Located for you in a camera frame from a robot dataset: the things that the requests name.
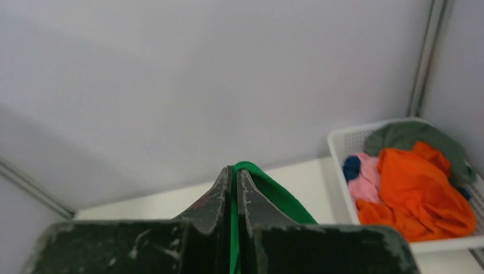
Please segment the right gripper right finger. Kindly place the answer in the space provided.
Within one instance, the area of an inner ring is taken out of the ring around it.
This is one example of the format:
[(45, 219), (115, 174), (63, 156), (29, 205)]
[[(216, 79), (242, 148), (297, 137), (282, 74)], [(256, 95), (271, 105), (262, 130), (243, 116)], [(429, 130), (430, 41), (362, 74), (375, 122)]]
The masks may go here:
[(406, 240), (381, 225), (300, 224), (237, 174), (242, 273), (419, 273)]

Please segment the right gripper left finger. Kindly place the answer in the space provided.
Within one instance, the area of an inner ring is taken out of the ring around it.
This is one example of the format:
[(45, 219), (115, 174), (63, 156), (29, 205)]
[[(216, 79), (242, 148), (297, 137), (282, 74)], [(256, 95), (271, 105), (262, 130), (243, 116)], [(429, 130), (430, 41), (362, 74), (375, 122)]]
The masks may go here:
[(172, 219), (63, 221), (37, 238), (22, 273), (228, 273), (232, 170)]

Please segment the green t-shirt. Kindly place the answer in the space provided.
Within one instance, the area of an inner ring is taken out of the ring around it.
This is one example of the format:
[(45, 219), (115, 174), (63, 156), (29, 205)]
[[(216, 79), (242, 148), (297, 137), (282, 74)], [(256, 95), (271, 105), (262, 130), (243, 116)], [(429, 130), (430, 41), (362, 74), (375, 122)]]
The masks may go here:
[(260, 167), (252, 162), (242, 161), (231, 166), (231, 247), (230, 273), (240, 273), (240, 244), (237, 206), (237, 173), (247, 170), (256, 187), (280, 211), (297, 223), (316, 224), (316, 220), (306, 208), (283, 186), (267, 175)]

